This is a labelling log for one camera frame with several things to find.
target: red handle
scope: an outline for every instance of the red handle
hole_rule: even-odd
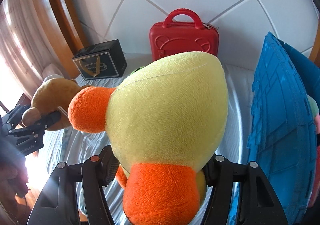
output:
[[[163,28],[171,27],[172,19],[177,15],[187,15],[187,16],[189,16],[195,22],[195,28],[196,29],[204,29],[204,26],[203,26],[202,21],[199,18],[199,16],[195,12],[193,12],[192,10],[187,9],[187,8],[178,8],[178,9],[174,10],[173,12],[171,12],[167,16],[167,18],[164,20],[164,22],[162,24],[162,27]]]

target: sheer curtain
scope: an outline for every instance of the sheer curtain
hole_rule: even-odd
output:
[[[0,56],[29,98],[48,72],[68,77],[42,30],[32,0],[4,0],[0,5]]]

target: yellow plush toy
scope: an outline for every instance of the yellow plush toy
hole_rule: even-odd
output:
[[[223,137],[227,111],[219,60],[186,52],[151,63],[116,88],[83,89],[68,116],[75,129],[107,132],[133,225],[187,225],[204,200],[202,168]]]
[[[55,131],[71,126],[67,114],[69,104],[79,91],[90,85],[80,87],[75,80],[68,80],[59,75],[51,77],[44,80],[33,95],[31,108],[26,110],[22,116],[23,125],[30,126],[45,115],[60,111],[60,121],[53,124],[48,130]]]

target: white wall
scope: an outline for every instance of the white wall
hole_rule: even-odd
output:
[[[92,44],[119,39],[125,53],[150,53],[148,33],[185,7],[219,28],[218,57],[254,70],[268,31],[309,55],[319,14],[312,0],[73,0]],[[179,16],[177,20],[189,20]]]

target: red suitcase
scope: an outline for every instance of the red suitcase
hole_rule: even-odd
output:
[[[194,22],[172,21],[180,14],[191,17]],[[186,8],[176,9],[164,22],[154,24],[150,29],[149,39],[154,61],[187,51],[203,51],[215,56],[218,53],[217,30],[209,24],[202,23],[195,12]]]

